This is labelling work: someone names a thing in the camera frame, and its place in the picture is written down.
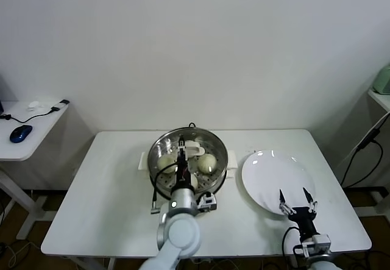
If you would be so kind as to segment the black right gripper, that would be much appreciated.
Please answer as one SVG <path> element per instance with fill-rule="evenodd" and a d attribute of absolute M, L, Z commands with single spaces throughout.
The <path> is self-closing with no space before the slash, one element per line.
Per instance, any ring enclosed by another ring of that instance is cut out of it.
<path fill-rule="evenodd" d="M 298 225 L 300 236 L 313 236 L 317 234 L 314 226 L 316 217 L 317 201 L 305 187 L 303 192 L 308 201 L 308 207 L 290 207 L 285 200 L 282 190 L 279 190 L 279 209 L 284 215 L 288 215 L 288 219 Z"/>

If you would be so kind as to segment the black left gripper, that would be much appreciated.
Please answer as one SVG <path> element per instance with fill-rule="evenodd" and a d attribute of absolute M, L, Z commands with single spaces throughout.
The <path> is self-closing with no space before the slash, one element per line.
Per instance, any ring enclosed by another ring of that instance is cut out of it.
<path fill-rule="evenodd" d="M 185 139 L 183 135 L 179 136 L 178 142 L 178 157 L 175 187 L 187 188 L 190 185 L 190 173 L 188 171 L 188 162 L 186 157 Z"/>

